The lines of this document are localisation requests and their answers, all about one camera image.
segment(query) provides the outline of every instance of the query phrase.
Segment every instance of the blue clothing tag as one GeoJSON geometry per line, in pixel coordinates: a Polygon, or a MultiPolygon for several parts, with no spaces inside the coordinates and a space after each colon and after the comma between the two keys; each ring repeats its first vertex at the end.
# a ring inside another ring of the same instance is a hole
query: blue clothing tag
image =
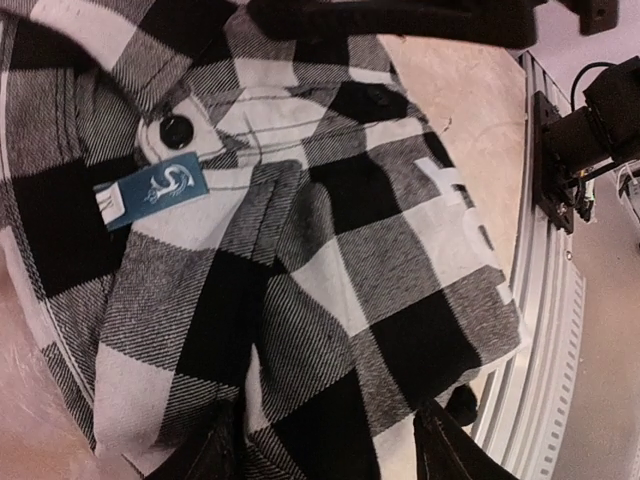
{"type": "Polygon", "coordinates": [[[96,200],[112,231],[208,193],[198,156],[186,153],[97,187],[96,200]]]}

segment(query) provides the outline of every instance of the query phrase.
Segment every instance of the shirt collar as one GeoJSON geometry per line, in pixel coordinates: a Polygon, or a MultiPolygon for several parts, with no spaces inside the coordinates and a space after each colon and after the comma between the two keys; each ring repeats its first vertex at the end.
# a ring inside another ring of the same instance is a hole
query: shirt collar
{"type": "Polygon", "coordinates": [[[69,37],[148,114],[219,39],[236,6],[226,0],[0,0],[0,9],[69,37]]]}

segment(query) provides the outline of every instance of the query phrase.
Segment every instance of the black button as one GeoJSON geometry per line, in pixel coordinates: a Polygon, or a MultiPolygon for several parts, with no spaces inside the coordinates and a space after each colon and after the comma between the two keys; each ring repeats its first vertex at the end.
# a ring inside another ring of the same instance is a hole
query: black button
{"type": "Polygon", "coordinates": [[[167,117],[160,123],[160,139],[172,150],[180,150],[193,140],[193,124],[181,115],[167,117]]]}

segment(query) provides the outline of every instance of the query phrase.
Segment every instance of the buffalo check flannel shirt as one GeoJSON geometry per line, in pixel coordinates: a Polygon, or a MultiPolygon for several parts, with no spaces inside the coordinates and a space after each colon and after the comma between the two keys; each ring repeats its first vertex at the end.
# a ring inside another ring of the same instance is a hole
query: buffalo check flannel shirt
{"type": "Polygon", "coordinates": [[[144,477],[244,402],[248,478],[412,478],[416,409],[520,323],[377,39],[274,42],[222,0],[0,11],[0,244],[96,453],[144,477]],[[208,195],[107,231],[95,186],[188,152],[208,195]]]}

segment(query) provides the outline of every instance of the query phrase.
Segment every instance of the black cable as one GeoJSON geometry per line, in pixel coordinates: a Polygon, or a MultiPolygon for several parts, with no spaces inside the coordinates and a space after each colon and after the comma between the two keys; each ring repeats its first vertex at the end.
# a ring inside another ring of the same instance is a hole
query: black cable
{"type": "Polygon", "coordinates": [[[572,112],[576,111],[576,92],[578,90],[578,85],[580,84],[580,80],[582,80],[582,77],[584,77],[589,71],[593,70],[594,68],[609,68],[609,67],[615,67],[615,66],[616,64],[611,62],[593,62],[585,66],[582,70],[580,70],[580,72],[576,76],[576,79],[573,81],[573,85],[571,86],[571,111],[572,112]]]}

